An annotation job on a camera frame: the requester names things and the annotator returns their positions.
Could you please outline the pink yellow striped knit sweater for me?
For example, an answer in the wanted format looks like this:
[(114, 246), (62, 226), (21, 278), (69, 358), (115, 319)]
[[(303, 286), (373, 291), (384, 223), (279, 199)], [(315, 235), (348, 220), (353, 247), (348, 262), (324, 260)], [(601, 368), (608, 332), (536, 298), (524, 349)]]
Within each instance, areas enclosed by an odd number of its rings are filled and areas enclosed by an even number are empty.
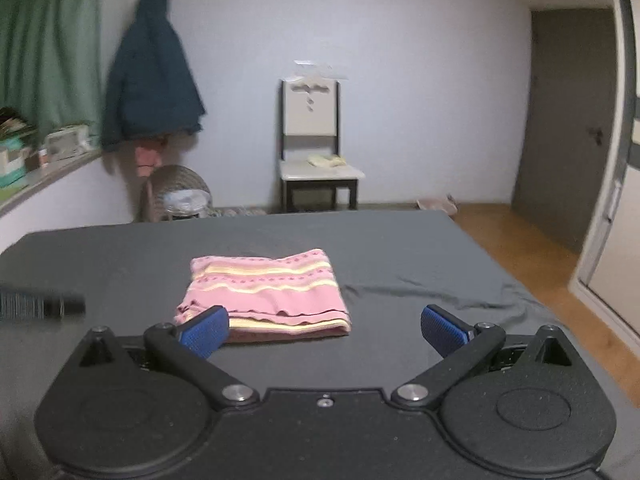
[(194, 258), (191, 278), (176, 310), (177, 325), (223, 307), (229, 340), (236, 344), (339, 337), (352, 331), (330, 259), (320, 248), (279, 259)]

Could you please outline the teal white box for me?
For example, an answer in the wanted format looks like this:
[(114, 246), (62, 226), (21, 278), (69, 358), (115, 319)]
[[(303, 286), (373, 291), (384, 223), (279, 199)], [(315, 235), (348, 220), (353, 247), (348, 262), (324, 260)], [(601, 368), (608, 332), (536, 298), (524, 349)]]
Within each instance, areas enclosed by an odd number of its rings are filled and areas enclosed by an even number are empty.
[(26, 174), (23, 156), (24, 144), (20, 138), (7, 138), (0, 145), (0, 186), (7, 186), (21, 180)]

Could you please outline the wicker laundry basket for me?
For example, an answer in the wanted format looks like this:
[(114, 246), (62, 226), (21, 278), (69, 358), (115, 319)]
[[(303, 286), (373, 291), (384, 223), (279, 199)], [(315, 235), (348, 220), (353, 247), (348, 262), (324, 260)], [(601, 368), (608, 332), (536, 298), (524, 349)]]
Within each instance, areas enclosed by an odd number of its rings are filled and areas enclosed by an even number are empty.
[(140, 221), (207, 218), (212, 213), (212, 194), (195, 171), (180, 165), (146, 170), (140, 195)]

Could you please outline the white wardrobe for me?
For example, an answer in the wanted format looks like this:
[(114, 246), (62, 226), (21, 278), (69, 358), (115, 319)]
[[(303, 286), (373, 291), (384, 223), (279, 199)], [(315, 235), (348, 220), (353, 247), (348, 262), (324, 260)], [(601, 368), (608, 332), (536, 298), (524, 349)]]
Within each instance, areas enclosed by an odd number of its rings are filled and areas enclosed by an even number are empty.
[(570, 290), (639, 342), (639, 0), (613, 0), (616, 96), (597, 205)]

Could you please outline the clear plastic container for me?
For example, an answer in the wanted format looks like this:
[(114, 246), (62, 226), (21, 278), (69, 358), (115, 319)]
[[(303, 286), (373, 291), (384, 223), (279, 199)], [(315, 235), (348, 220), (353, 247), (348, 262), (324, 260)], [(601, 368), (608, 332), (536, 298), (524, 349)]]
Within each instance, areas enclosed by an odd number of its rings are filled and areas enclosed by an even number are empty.
[(75, 158), (92, 150), (89, 126), (69, 125), (49, 133), (44, 139), (44, 147), (51, 160)]

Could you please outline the pink hanging cloth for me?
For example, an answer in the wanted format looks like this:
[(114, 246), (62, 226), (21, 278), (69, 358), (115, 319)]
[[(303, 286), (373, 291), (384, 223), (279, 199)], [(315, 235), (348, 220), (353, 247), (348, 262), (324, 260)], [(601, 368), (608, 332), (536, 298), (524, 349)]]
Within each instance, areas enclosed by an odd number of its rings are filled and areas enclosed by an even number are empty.
[(163, 165), (163, 151), (166, 145), (166, 136), (134, 142), (134, 160), (140, 178), (148, 178), (157, 167)]

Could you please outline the dark grey door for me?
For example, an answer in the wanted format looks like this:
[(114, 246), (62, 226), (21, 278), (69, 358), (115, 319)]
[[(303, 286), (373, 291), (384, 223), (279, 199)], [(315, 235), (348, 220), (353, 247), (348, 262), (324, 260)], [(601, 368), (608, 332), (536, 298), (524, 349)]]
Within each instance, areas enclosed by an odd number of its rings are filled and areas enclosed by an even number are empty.
[(528, 116), (513, 209), (581, 252), (600, 192), (616, 97), (610, 9), (532, 14)]

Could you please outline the yellow cloth on chair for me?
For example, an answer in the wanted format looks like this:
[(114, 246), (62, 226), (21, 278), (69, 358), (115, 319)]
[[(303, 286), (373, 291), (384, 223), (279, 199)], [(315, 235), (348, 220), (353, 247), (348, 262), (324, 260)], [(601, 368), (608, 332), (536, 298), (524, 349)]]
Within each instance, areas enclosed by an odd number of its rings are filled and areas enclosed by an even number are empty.
[(316, 168), (335, 168), (346, 166), (346, 160), (338, 155), (310, 155), (307, 162)]

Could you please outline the dark teal hanging jacket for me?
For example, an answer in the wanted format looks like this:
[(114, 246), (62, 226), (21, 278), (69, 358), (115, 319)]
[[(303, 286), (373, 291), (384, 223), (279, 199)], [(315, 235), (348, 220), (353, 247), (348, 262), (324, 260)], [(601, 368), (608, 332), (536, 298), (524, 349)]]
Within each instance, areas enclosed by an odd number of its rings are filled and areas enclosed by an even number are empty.
[(108, 72), (101, 148), (201, 131), (206, 114), (169, 0), (139, 0)]

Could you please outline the green curtain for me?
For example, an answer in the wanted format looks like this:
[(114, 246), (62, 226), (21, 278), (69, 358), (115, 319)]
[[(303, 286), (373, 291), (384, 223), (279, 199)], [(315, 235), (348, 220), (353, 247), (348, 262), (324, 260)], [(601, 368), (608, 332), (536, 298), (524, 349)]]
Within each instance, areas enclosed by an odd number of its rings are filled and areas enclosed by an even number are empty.
[(101, 0), (1, 0), (1, 105), (43, 139), (69, 125), (100, 131)]

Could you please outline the white black wooden chair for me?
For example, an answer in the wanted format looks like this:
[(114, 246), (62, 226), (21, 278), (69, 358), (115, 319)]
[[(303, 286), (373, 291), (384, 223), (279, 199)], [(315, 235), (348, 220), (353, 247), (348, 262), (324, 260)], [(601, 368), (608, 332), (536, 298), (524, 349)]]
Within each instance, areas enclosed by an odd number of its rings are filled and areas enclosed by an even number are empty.
[(337, 207), (340, 191), (348, 193), (348, 208), (358, 208), (359, 183), (364, 173), (349, 165), (316, 168), (310, 155), (342, 155), (341, 84), (318, 75), (297, 76), (280, 83), (278, 174), (284, 212), (296, 211), (298, 191), (326, 191)]

